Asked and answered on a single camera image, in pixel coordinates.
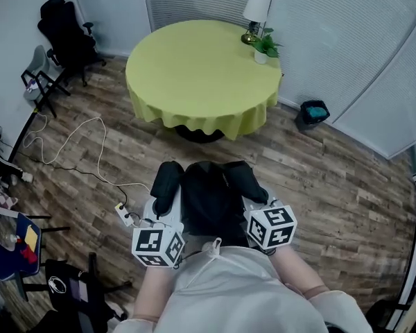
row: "laminate flooring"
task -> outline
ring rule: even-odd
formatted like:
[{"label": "laminate flooring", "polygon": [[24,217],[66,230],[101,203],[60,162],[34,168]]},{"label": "laminate flooring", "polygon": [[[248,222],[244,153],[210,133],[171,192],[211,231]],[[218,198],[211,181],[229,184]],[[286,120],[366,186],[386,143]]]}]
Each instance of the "laminate flooring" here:
[{"label": "laminate flooring", "polygon": [[[235,142],[194,144],[160,121],[135,118],[125,86],[125,60],[110,58],[105,67],[94,65],[87,77],[87,87],[79,79],[71,80],[70,97],[52,95],[57,119],[43,110],[49,122],[39,135],[44,138],[46,161],[55,157],[78,125],[93,117],[101,117],[107,128],[101,173],[111,182],[142,182],[151,187],[159,165],[167,160],[176,160],[184,168],[201,160],[245,160],[256,177],[293,208],[299,222],[293,247],[331,289],[353,295],[363,310],[398,294],[416,218],[408,152],[387,161],[324,124],[299,133],[293,123],[296,111],[282,105],[269,108],[266,124],[251,135]],[[43,125],[44,119],[37,115],[31,130]],[[53,165],[96,173],[102,138],[101,122],[87,123]],[[21,146],[20,151],[40,159],[40,141],[27,149]],[[88,252],[97,253],[105,285],[134,283],[131,289],[111,293],[108,300],[132,306],[144,269],[131,254],[131,231],[114,210],[124,200],[123,194],[94,176],[54,169],[21,154],[15,162],[34,175],[33,184],[11,187],[11,194],[19,199],[17,209],[51,215],[49,221],[35,220],[41,227],[71,226],[69,232],[44,235],[43,260],[68,259],[86,269]],[[147,191],[141,186],[123,189],[128,209],[141,214]],[[2,217],[0,240],[14,227],[15,221]],[[26,282],[44,283],[43,268]],[[29,293],[29,302],[18,296],[14,282],[0,283],[0,292],[22,331],[33,327],[51,308],[47,292]]]}]

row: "white lampshade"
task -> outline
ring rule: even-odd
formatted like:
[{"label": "white lampshade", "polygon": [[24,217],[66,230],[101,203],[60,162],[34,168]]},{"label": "white lampshade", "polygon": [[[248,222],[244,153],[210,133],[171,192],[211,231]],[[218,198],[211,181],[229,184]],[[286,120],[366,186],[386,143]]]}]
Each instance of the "white lampshade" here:
[{"label": "white lampshade", "polygon": [[270,0],[248,0],[243,16],[250,21],[265,22],[269,7]]}]

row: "table base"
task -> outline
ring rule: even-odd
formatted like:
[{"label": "table base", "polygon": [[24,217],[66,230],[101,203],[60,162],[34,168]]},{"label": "table base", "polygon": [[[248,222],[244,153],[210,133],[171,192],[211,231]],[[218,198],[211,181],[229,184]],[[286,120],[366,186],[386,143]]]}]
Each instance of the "table base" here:
[{"label": "table base", "polygon": [[179,136],[194,143],[211,143],[224,137],[221,130],[215,130],[212,134],[206,135],[202,130],[189,130],[186,126],[176,126],[175,131]]}]

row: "gray chair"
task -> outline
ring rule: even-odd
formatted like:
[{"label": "gray chair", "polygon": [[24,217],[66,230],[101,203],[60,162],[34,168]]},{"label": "gray chair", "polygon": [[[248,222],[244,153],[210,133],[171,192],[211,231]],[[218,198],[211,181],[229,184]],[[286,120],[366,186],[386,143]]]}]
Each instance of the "gray chair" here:
[{"label": "gray chair", "polygon": [[34,102],[35,107],[39,110],[46,102],[53,116],[57,117],[53,106],[48,100],[50,93],[57,88],[64,92],[67,96],[71,94],[65,88],[59,86],[62,74],[60,74],[60,76],[55,80],[48,76],[50,66],[51,65],[43,46],[40,45],[35,47],[33,60],[21,75],[21,79],[23,80],[25,87],[28,86],[31,80],[34,80],[37,83],[38,89],[33,89],[31,92],[25,90],[23,97],[27,101]]}]

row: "round table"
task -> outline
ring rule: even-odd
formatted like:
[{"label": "round table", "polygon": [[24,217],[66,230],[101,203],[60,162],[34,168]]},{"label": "round table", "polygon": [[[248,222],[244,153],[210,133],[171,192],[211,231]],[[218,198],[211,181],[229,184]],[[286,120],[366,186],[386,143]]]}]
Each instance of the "round table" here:
[{"label": "round table", "polygon": [[229,139],[264,125],[283,74],[278,58],[265,65],[254,61],[253,47],[241,42],[243,31],[226,22],[194,20],[145,37],[126,65],[136,116],[205,135],[222,132]]}]

